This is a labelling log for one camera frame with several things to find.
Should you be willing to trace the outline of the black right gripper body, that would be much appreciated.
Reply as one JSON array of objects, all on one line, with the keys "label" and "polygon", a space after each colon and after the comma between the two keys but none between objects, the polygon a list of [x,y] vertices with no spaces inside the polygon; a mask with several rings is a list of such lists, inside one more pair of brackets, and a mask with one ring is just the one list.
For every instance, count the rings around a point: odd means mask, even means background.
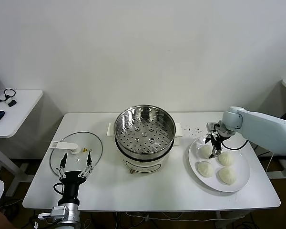
[{"label": "black right gripper body", "polygon": [[217,131],[212,131],[207,135],[211,135],[210,141],[213,147],[222,149],[222,143],[226,140],[226,137],[221,136]]}]

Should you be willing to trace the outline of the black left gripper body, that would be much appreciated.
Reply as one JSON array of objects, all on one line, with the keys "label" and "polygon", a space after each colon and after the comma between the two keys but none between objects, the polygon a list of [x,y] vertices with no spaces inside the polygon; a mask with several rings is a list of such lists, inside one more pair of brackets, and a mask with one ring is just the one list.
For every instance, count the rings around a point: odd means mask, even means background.
[{"label": "black left gripper body", "polygon": [[64,188],[59,203],[79,203],[79,186],[86,181],[86,177],[82,177],[81,171],[69,171],[65,175],[66,178],[62,178],[61,180]]}]

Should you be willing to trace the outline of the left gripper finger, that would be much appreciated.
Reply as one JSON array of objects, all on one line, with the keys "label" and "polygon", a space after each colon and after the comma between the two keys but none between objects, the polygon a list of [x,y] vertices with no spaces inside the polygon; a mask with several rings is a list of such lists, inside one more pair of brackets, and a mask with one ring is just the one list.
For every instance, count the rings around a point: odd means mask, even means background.
[{"label": "left gripper finger", "polygon": [[64,154],[63,158],[61,159],[59,167],[56,168],[56,170],[59,173],[59,180],[66,178],[66,174],[64,171],[65,166],[66,166],[66,161],[67,161],[67,152]]},{"label": "left gripper finger", "polygon": [[91,172],[93,171],[93,164],[92,164],[93,160],[91,157],[91,152],[92,152],[92,150],[89,150],[86,167],[78,175],[79,178],[87,178],[91,174]]}]

